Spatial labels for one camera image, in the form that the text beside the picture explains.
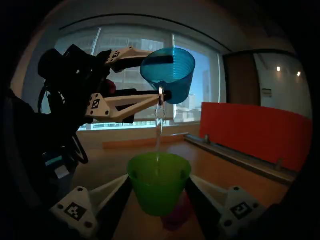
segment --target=green plastic cup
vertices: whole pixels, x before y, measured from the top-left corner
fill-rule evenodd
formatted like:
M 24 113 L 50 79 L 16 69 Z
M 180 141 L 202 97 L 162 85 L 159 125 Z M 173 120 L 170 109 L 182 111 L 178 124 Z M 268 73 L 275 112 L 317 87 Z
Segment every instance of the green plastic cup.
M 165 216 L 177 204 L 191 166 L 178 155 L 159 152 L 158 158 L 156 152 L 149 152 L 132 158 L 127 171 L 142 210 Z

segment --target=window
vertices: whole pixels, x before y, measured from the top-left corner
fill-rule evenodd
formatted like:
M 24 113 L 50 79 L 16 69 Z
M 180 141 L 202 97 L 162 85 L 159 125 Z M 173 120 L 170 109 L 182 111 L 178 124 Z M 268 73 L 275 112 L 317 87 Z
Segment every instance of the window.
M 63 54 L 75 44 L 88 54 L 97 55 L 101 51 L 116 50 L 129 46 L 141 50 L 156 51 L 166 47 L 178 47 L 190 52 L 196 60 L 192 84 L 188 98 L 180 103 L 165 105 L 166 121 L 164 126 L 181 122 L 198 122 L 202 102 L 218 102 L 220 78 L 218 54 L 209 46 L 163 30 L 136 26 L 102 26 L 72 32 L 58 39 L 55 48 Z M 127 68 L 120 73 L 110 71 L 108 79 L 117 89 L 135 88 L 152 90 L 140 75 L 140 68 Z M 142 128 L 155 126 L 155 106 L 145 109 L 134 116 L 134 123 L 98 123 L 81 126 L 80 130 L 101 130 L 115 128 Z
M 188 98 L 174 106 L 175 122 L 200 121 L 201 103 L 218 102 L 219 69 L 218 54 L 203 44 L 173 35 L 174 47 L 192 54 L 196 61 Z

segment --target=blue plastic cup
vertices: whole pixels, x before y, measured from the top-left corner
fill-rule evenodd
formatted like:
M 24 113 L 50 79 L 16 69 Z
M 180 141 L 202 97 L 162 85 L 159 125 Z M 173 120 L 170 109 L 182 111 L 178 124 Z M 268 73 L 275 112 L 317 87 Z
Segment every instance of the blue plastic cup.
M 189 95 L 193 70 L 196 65 L 194 57 L 181 48 L 163 48 L 149 54 L 141 63 L 141 76 L 158 90 L 171 91 L 167 102 L 178 104 Z

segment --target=water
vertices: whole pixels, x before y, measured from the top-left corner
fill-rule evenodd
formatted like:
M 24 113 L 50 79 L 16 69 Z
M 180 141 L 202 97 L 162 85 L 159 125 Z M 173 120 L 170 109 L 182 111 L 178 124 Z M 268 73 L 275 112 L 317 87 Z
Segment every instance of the water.
M 163 101 L 163 88 L 159 87 L 159 100 L 156 108 L 156 157 L 157 162 L 159 161 L 159 147 L 160 147 L 160 138 L 162 134 L 162 127 L 164 121 L 164 101 Z

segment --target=cup rim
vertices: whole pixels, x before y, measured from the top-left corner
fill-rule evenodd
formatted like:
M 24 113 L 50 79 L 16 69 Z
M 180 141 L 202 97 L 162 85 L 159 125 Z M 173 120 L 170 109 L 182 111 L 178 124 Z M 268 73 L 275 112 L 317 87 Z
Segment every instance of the cup rim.
M 148 154 L 148 153 L 155 153 L 155 152 L 145 152 L 145 153 L 139 154 L 139 155 L 137 155 L 137 156 L 134 156 L 133 158 L 138 157 L 138 156 L 140 156 L 140 155 L 145 155 L 145 154 Z M 169 152 L 160 152 L 160 153 L 165 153 L 165 154 L 170 154 L 170 155 L 176 155 L 176 156 L 178 156 L 178 157 L 180 157 L 180 158 L 183 158 L 183 159 L 188 163 L 188 172 L 189 172 L 189 173 L 186 175 L 185 178 L 179 179 L 179 180 L 177 180 L 177 182 L 179 182 L 179 183 L 180 183 L 180 182 L 185 182 L 185 181 L 190 177 L 190 174 L 191 174 L 191 165 L 190 165 L 190 162 L 189 162 L 188 160 L 186 160 L 184 157 L 182 157 L 182 156 L 180 156 L 180 155 L 177 155 L 177 154 L 173 154 L 173 153 L 169 153 Z M 129 162 L 127 163 L 127 167 L 126 167 L 126 170 L 127 170 L 127 173 L 128 173 L 128 176 L 129 176 L 130 180 L 131 180 L 131 181 L 135 181 L 135 182 L 139 182 L 140 184 L 144 184 L 144 185 L 147 185 L 147 186 L 154 185 L 154 184 L 149 184 L 149 183 L 140 181 L 140 180 L 138 180 L 138 179 L 135 178 L 135 177 L 131 177 L 130 172 L 128 171 L 128 166 L 129 166 L 130 161 L 131 161 L 133 158 L 131 158 L 131 159 L 129 160 Z M 157 184 L 157 186 L 166 186 L 166 185 L 167 185 L 167 184 Z

